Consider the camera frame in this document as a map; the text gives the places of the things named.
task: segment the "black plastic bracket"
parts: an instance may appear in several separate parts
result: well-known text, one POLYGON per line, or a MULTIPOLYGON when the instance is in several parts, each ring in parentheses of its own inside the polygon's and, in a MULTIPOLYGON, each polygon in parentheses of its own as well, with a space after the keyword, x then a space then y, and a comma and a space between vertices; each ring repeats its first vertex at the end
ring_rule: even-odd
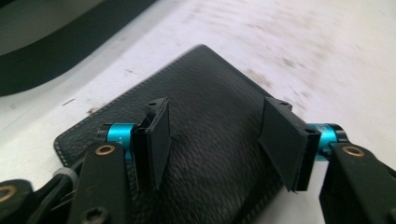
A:
POLYGON ((139 190, 160 187, 171 145, 168 98, 145 105, 146 117, 132 130, 134 166, 139 190))
POLYGON ((259 143, 288 191, 307 190, 320 132, 291 112, 292 105, 266 97, 259 143))

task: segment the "screw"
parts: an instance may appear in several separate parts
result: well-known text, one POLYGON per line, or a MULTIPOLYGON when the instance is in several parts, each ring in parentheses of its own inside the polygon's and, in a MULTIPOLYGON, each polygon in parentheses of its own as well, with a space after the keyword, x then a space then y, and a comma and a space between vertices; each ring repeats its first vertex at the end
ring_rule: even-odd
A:
POLYGON ((82 214, 81 224, 105 224, 109 213, 104 207, 90 208, 82 214))

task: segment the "black plastic part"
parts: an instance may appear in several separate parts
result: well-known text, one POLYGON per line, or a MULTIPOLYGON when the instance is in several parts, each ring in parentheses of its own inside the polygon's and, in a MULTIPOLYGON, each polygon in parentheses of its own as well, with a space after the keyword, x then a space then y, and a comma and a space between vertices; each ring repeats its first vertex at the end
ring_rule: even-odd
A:
POLYGON ((24 223, 38 206, 29 181, 15 179, 0 183, 0 223, 24 223))
POLYGON ((334 123, 328 123, 328 125, 332 127, 332 129, 334 130, 335 135, 337 136, 337 141, 339 143, 349 143, 349 139, 347 138, 347 133, 346 131, 344 131, 344 129, 341 126, 334 123))
POLYGON ((89 219, 87 216, 106 217, 106 222, 98 223, 131 223, 131 194, 124 156, 122 145, 113 142, 87 150, 67 223, 95 223, 84 222, 89 219))
POLYGON ((154 0, 106 0, 35 43, 0 55, 0 96, 48 82, 81 62, 154 0))
POLYGON ((369 150, 335 144, 319 198, 327 224, 389 224, 396 208, 396 181, 369 150), (364 155, 348 154, 348 147, 364 155))
POLYGON ((96 141, 105 142, 107 140, 108 131, 110 130, 112 124, 104 124, 102 125, 98 133, 96 134, 96 141))
POLYGON ((145 105, 145 119, 132 130, 134 166, 139 190, 159 189, 171 145, 168 99, 145 105))
POLYGON ((259 143, 288 190, 307 190, 320 132, 291 112, 289 103, 266 97, 259 143))

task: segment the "wallet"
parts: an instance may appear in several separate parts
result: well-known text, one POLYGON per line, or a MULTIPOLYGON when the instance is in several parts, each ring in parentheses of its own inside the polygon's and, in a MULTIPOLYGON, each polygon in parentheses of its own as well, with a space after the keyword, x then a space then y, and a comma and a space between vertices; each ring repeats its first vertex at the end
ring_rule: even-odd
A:
POLYGON ((270 94, 207 46, 198 46, 55 139, 64 166, 105 123, 139 122, 144 104, 169 99, 170 146, 160 188, 137 190, 127 163, 133 223, 249 223, 282 183, 258 144, 270 94))

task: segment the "white surface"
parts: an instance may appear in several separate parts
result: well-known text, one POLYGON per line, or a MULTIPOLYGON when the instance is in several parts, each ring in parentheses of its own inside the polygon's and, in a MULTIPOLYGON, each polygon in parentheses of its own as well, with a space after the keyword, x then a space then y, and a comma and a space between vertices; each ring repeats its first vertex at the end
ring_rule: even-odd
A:
MULTIPOLYGON (((161 0, 61 77, 0 98, 0 181, 42 186, 61 167, 57 135, 197 44, 396 168, 395 12, 391 0, 161 0)), ((308 192, 281 192, 257 223, 323 223, 325 170, 318 163, 308 192)))

